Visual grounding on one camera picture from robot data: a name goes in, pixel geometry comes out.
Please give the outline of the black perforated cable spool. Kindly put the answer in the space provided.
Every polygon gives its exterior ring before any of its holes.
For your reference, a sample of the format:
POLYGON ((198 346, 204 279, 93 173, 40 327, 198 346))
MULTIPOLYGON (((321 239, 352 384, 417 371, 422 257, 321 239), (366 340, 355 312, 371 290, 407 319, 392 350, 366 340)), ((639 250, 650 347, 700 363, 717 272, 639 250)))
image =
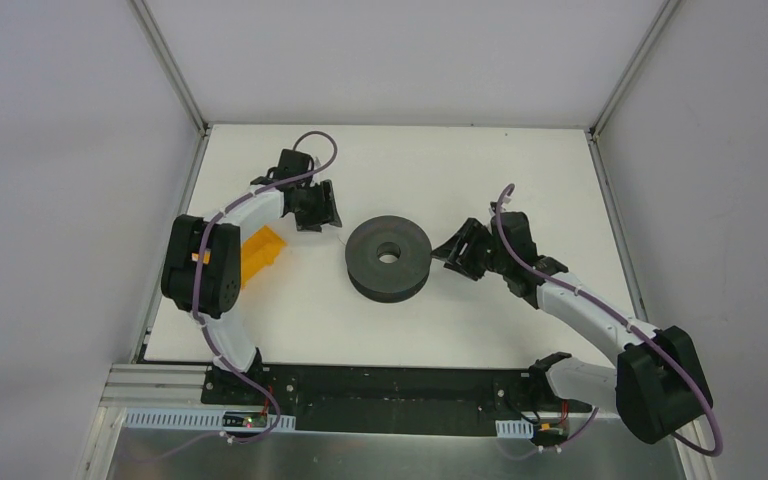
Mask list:
POLYGON ((378 303, 399 303, 426 284, 431 242, 415 222, 383 215, 366 220, 350 234, 344 251, 351 284, 378 303))

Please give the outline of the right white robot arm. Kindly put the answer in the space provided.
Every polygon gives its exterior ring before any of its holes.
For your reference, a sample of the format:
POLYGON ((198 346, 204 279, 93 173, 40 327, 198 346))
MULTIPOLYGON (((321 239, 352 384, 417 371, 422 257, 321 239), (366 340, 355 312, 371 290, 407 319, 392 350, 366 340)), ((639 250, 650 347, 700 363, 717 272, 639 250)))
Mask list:
POLYGON ((488 225, 469 218, 431 255, 471 280, 500 275, 514 296, 562 321, 609 360, 600 366, 557 352, 535 362, 527 393, 536 407, 582 402, 617 414, 647 444, 712 413, 689 334, 655 327, 589 292, 567 266, 538 253, 525 214, 507 212, 488 225))

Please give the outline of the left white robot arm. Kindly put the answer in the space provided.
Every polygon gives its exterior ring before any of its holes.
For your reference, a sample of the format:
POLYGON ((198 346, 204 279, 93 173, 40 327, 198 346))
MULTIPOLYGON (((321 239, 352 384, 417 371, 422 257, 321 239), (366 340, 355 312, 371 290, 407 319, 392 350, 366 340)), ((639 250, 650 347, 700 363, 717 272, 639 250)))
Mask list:
POLYGON ((258 348, 238 303, 243 244, 287 215, 303 232, 341 227, 332 182, 314 178, 323 168, 315 157, 285 149, 276 166, 228 205, 204 216, 181 214, 173 222, 161 293, 200 328, 214 365, 231 372, 226 389, 241 404, 257 402, 265 390, 265 378, 251 368, 258 348))

